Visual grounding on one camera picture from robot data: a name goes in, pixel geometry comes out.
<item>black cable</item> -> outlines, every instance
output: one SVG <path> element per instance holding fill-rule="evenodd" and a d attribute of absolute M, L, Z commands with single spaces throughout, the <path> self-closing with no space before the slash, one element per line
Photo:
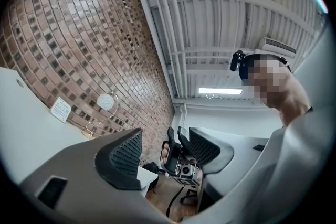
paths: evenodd
<path fill-rule="evenodd" d="M 183 190 L 184 186 L 178 191 L 178 193 L 176 193 L 176 195 L 173 197 L 173 199 L 170 201 L 170 204 L 167 208 L 167 212 L 166 212 L 166 216 L 169 217 L 169 213 L 170 213 L 170 207 L 172 206 L 174 200 L 178 197 L 178 195 L 180 195 L 181 191 Z"/>

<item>air conditioner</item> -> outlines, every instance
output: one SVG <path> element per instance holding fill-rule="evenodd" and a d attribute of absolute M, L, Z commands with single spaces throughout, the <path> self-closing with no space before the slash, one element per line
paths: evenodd
<path fill-rule="evenodd" d="M 263 37 L 255 50 L 256 54 L 273 54 L 286 58 L 291 66 L 294 65 L 296 50 L 274 39 Z"/>

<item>camera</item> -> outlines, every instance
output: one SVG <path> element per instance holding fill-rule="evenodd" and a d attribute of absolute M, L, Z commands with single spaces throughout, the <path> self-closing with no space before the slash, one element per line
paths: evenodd
<path fill-rule="evenodd" d="M 231 71 L 236 71 L 240 63 L 245 59 L 246 54 L 242 50 L 236 51 L 232 56 L 232 61 L 230 65 Z"/>
<path fill-rule="evenodd" d="M 180 166 L 180 173 L 177 176 L 171 176 L 182 185 L 199 186 L 197 181 L 200 168 L 197 164 L 183 164 Z"/>

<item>brown tile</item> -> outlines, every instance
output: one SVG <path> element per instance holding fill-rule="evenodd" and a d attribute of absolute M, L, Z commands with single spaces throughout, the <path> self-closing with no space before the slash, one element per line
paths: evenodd
<path fill-rule="evenodd" d="M 76 107 L 68 121 L 78 127 L 89 117 L 110 115 L 92 102 L 113 89 L 120 99 L 118 121 L 106 124 L 107 130 L 97 127 L 97 135 L 142 127 L 141 160 L 155 160 L 173 108 L 140 0 L 125 2 L 127 15 L 122 0 L 11 2 L 0 27 L 8 43 L 0 65 L 17 69 L 48 106 L 65 98 Z"/>
<path fill-rule="evenodd" d="M 45 99 L 48 96 L 49 91 L 46 87 L 42 85 L 41 82 L 36 81 L 33 87 L 36 90 L 37 94 L 41 96 L 41 98 Z"/>

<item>white desk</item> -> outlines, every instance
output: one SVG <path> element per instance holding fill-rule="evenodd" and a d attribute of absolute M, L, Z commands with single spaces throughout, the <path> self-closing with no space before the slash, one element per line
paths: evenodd
<path fill-rule="evenodd" d="M 20 184 L 62 149 L 85 141 L 88 139 L 81 130 L 49 113 L 16 71 L 0 68 L 0 156 L 14 183 Z M 139 167 L 143 196 L 156 178 Z"/>

